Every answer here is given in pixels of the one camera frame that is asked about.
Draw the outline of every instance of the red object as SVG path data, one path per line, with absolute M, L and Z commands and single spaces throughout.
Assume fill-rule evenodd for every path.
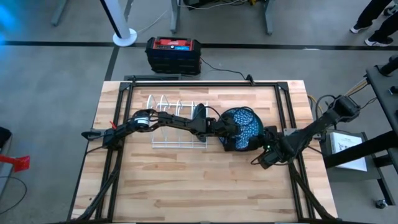
M 0 155 L 0 162 L 10 163 L 14 166 L 14 172 L 29 169 L 30 156 L 20 158 L 11 158 L 8 156 Z
M 158 37 L 154 41 L 153 49 L 173 50 L 175 47 L 189 47 L 192 50 L 193 41 L 190 39 L 173 39 L 171 37 Z
M 118 128 L 118 127 L 116 127 L 116 125 L 114 125 L 113 121 L 110 121 L 110 123 L 112 124 L 112 129 L 113 130 L 116 130 L 116 128 Z

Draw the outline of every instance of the portable power station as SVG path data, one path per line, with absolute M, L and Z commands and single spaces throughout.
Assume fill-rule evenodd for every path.
M 146 54 L 156 73 L 200 73 L 201 44 L 197 40 L 176 37 L 152 37 L 148 40 Z

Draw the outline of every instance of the person's foot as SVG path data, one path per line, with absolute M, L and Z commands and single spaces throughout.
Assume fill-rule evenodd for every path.
M 368 26 L 361 26 L 358 23 L 355 24 L 355 26 L 351 27 L 350 31 L 354 34 L 357 34 L 358 32 L 360 32 L 361 30 L 365 30 L 368 29 L 372 24 L 368 25 Z
M 394 40 L 391 37 L 375 38 L 373 36 L 365 40 L 365 44 L 374 47 L 387 47 L 392 44 Z

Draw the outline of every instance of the concrete floor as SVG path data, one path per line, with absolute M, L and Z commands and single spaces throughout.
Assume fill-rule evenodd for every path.
M 123 8 L 127 1 L 119 1 Z M 13 27 L 0 26 L 4 40 L 110 42 L 112 27 L 97 0 L 69 0 L 61 24 L 50 25 L 56 1 L 3 1 L 14 15 Z M 382 23 L 359 35 L 348 32 L 368 0 L 278 0 L 274 5 L 274 34 L 266 36 L 261 5 L 223 6 L 209 11 L 181 9 L 180 32 L 204 43 L 282 45 L 363 45 Z M 129 25 L 140 30 L 169 8 L 166 0 L 135 0 Z M 138 42 L 170 36 L 169 13 Z M 10 156 L 31 156 L 29 170 L 13 174 L 28 187 L 26 198 L 0 215 L 1 223 L 49 223 L 66 220 L 86 141 L 112 47 L 0 46 L 0 125 L 14 133 Z M 385 63 L 396 52 L 355 50 L 203 49 L 202 57 L 215 67 L 250 73 L 256 80 L 305 80 L 309 94 L 342 94 L 362 79 L 366 67 Z M 144 49 L 120 49 L 112 80 L 125 75 L 150 75 Z M 201 80 L 239 80 L 233 73 L 210 71 Z M 370 87 L 354 96 L 359 104 L 374 97 Z M 390 130 L 380 105 L 369 105 L 347 131 L 365 131 L 369 138 Z M 383 169 L 398 200 L 395 170 Z M 398 208 L 378 210 L 381 198 L 374 181 L 331 183 L 339 217 L 370 223 L 395 223 Z M 14 204 L 22 187 L 9 181 L 0 211 Z

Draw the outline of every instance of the white wire rack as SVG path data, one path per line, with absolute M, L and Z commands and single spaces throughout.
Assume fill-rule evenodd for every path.
M 194 101 L 189 103 L 182 103 L 178 100 L 176 103 L 169 103 L 165 95 L 160 97 L 159 103 L 156 101 L 155 97 L 149 95 L 147 100 L 147 109 L 155 109 L 157 111 L 166 111 L 170 114 L 180 115 L 184 112 L 185 115 L 190 115 L 193 118 L 193 111 L 197 104 Z M 170 127 L 161 127 L 151 133 L 151 142 L 153 148 L 195 148 L 195 149 L 206 149 L 207 148 L 207 138 L 205 142 L 201 142 L 196 136 L 192 135 L 188 131 L 179 130 Z

